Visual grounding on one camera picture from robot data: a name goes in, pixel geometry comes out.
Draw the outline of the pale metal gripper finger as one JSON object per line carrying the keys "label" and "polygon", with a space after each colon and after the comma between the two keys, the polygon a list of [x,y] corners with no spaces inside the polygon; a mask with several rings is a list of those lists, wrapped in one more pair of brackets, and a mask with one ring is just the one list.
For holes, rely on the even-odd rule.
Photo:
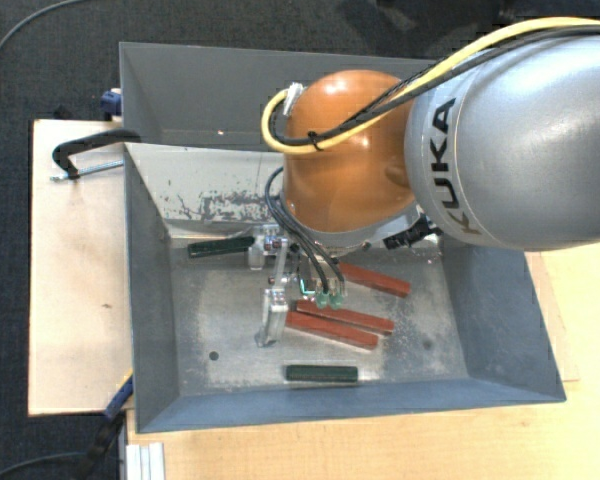
{"label": "pale metal gripper finger", "polygon": [[259,225],[251,230],[253,243],[247,249],[247,265],[251,270],[262,270],[266,259],[277,254],[280,247],[278,225]]}
{"label": "pale metal gripper finger", "polygon": [[284,334],[289,304],[283,288],[265,289],[261,302],[262,320],[255,340],[259,347],[268,347],[280,341]]}

